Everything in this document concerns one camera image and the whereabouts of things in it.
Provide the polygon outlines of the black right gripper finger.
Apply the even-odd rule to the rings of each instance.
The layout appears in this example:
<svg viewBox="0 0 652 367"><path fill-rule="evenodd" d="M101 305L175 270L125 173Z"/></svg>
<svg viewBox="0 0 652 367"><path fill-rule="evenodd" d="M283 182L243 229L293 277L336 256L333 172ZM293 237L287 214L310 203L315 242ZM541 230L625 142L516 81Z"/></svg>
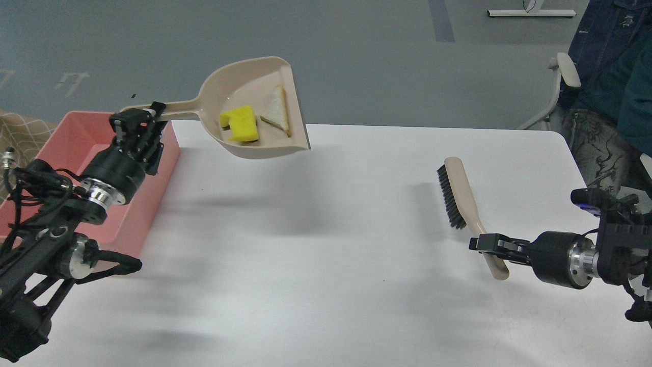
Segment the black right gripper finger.
<svg viewBox="0 0 652 367"><path fill-rule="evenodd" d="M532 266L531 258L529 258L528 249L523 246L517 246L515 249L509 249L502 246L497 246L494 249L494 255L504 261L509 261L514 264Z"/></svg>
<svg viewBox="0 0 652 367"><path fill-rule="evenodd" d="M513 239L500 233L482 233L470 239L469 249L473 251L520 251L531 242Z"/></svg>

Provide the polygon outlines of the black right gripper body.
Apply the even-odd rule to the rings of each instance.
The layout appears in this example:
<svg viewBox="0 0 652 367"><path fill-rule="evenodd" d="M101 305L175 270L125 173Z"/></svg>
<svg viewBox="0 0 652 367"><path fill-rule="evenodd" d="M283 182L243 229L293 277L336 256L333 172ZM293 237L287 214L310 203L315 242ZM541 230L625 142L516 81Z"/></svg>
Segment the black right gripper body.
<svg viewBox="0 0 652 367"><path fill-rule="evenodd" d="M546 231L526 245L535 276L540 281L574 290L585 288L585 281L573 274L571 253L580 238L571 232Z"/></svg>

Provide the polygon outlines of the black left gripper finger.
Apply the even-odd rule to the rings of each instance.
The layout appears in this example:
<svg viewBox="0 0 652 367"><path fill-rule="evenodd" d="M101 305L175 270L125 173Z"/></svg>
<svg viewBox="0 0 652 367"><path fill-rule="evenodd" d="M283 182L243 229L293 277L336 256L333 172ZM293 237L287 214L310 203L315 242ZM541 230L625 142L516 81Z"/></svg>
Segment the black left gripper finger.
<svg viewBox="0 0 652 367"><path fill-rule="evenodd" d="M152 102L148 107L142 108L145 111L145 127L141 128L138 141L138 156L153 156L160 144L161 132L165 127L165 121L159 118L166 109L163 102Z"/></svg>
<svg viewBox="0 0 652 367"><path fill-rule="evenodd" d="M140 151L151 136L151 111L121 111L112 114L110 123L115 133L112 144L122 151Z"/></svg>

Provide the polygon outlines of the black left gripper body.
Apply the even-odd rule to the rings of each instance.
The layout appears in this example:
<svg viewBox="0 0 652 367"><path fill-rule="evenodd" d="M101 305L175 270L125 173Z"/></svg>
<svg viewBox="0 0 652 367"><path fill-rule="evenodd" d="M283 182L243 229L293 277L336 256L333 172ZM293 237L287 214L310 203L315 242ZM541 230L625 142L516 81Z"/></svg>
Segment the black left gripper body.
<svg viewBox="0 0 652 367"><path fill-rule="evenodd" d="M145 176L157 174L163 149L158 142L142 151L130 152L115 145L100 151L80 176L89 201L99 206L129 204Z"/></svg>

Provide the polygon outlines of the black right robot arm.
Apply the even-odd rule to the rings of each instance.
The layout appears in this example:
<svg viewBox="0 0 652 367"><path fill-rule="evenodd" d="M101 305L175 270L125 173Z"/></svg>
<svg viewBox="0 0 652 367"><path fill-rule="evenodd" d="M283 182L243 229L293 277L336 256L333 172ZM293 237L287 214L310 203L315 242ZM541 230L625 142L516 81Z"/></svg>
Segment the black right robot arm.
<svg viewBox="0 0 652 367"><path fill-rule="evenodd" d="M499 233L478 234L470 249L531 267L542 282L582 290L594 279L621 286L633 299L624 316L650 323L650 213L638 196L616 198L596 188L573 190L570 201L599 219L587 233L546 231L533 241Z"/></svg>

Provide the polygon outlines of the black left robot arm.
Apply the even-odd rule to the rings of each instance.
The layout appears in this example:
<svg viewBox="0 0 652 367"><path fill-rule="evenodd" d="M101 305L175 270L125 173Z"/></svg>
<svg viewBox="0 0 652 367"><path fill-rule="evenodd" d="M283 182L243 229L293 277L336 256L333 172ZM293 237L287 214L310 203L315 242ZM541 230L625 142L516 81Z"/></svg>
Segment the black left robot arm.
<svg viewBox="0 0 652 367"><path fill-rule="evenodd" d="M139 259L100 249L76 228L103 224L111 206L129 204L145 177L157 174L165 109L155 101L112 114L115 137L81 174L43 160L22 168L12 147L3 153L14 221L2 243L2 358L17 362L48 342L52 316L74 285L141 269Z"/></svg>

